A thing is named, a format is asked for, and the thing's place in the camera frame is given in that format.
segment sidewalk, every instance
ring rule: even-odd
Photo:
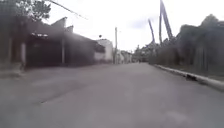
[[[199,82],[201,84],[208,85],[209,87],[218,89],[220,91],[224,91],[224,82],[221,82],[221,81],[218,81],[218,80],[215,80],[215,79],[211,79],[211,78],[208,78],[208,77],[196,75],[196,74],[193,74],[193,73],[189,73],[189,72],[180,71],[180,70],[177,70],[177,69],[164,67],[164,66],[161,66],[161,65],[155,65],[155,66],[157,68],[162,69],[162,70],[165,70],[165,71],[168,71],[168,72],[171,72],[171,73],[174,73],[174,74],[186,77],[188,79],[195,80],[195,81],[197,81],[197,82]]]

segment pole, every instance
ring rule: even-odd
[[[64,65],[65,64],[65,41],[64,41],[64,39],[61,41],[61,46],[62,46],[62,49],[61,49],[61,63],[62,63],[62,65]]]
[[[117,27],[115,27],[115,50],[114,50],[114,64],[116,63],[117,55]]]

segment road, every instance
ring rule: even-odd
[[[2,128],[224,127],[224,94],[148,64],[43,69],[3,82]]]

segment utility pole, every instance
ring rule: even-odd
[[[114,64],[116,63],[117,55],[117,27],[115,27],[115,50],[114,50]]]

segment white wall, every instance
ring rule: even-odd
[[[103,61],[105,59],[105,54],[104,53],[95,52],[94,53],[94,58],[95,58],[96,61]]]
[[[107,39],[97,40],[97,42],[105,47],[105,61],[113,61],[113,44]]]

